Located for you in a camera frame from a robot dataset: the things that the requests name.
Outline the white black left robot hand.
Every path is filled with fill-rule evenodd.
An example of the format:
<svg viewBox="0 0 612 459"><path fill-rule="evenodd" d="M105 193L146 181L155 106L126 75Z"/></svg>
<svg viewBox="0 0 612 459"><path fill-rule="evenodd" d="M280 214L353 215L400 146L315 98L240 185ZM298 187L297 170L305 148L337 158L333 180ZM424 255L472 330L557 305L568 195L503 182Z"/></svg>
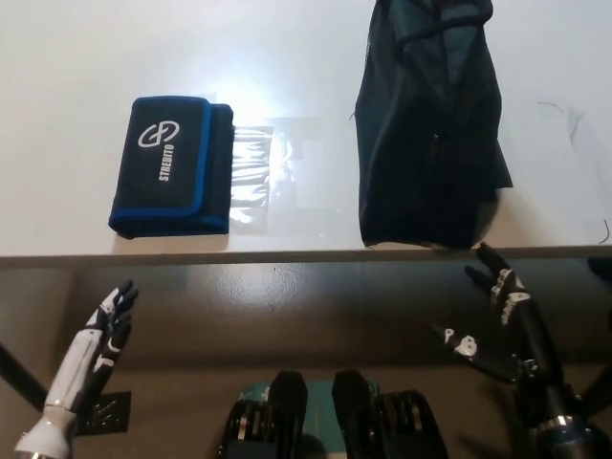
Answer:
<svg viewBox="0 0 612 459"><path fill-rule="evenodd" d="M42 415L22 434L15 458L71 458L78 424L92 411L132 331L139 291L131 279L102 300L75 334L44 401Z"/></svg>

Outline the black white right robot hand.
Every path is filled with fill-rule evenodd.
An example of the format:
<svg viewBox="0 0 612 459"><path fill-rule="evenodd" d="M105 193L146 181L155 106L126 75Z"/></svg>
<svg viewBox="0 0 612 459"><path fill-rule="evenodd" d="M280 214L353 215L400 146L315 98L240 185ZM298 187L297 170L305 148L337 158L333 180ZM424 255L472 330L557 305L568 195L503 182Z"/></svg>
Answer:
<svg viewBox="0 0 612 459"><path fill-rule="evenodd" d="M459 361L512 388L514 406L529 428L571 425L582 421L582 410L564 372L552 338L516 271L492 247L476 249L487 271L467 266L465 273L489 299L509 349L487 348L455 326L433 324L432 332Z"/></svg>

